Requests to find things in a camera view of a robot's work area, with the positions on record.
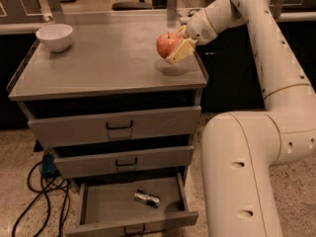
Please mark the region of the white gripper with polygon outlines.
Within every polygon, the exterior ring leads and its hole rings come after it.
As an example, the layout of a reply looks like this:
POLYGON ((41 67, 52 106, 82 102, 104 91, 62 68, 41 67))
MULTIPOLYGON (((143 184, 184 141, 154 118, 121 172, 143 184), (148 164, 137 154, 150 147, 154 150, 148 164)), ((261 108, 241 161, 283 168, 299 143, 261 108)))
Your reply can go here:
POLYGON ((199 10, 187 22, 175 31, 175 35, 182 38, 177 46, 165 58, 170 64, 180 63, 183 59, 194 53, 197 45, 205 45, 217 38, 206 11, 199 10))

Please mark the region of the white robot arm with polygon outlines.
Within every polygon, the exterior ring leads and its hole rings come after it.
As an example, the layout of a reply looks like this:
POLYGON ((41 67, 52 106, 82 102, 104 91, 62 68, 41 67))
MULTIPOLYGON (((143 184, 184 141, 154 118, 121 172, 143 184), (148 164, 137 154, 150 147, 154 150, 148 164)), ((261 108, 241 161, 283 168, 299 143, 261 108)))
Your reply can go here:
POLYGON ((315 151, 316 93, 279 29, 270 0, 215 0, 178 29, 178 63, 219 33, 246 26, 265 108, 205 126, 200 150, 209 237, 283 237, 269 169, 315 151))

